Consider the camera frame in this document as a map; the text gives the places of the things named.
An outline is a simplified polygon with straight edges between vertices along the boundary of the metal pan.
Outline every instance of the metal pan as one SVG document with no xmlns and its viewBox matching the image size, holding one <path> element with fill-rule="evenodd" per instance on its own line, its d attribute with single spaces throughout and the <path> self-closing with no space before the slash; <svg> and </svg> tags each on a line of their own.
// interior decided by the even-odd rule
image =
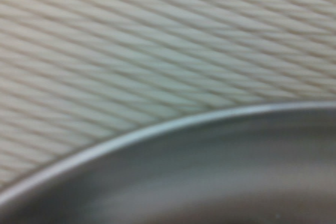
<svg viewBox="0 0 336 224">
<path fill-rule="evenodd" d="M 0 194 L 1 224 L 334 223 L 336 103 L 171 121 L 70 155 Z"/>
</svg>

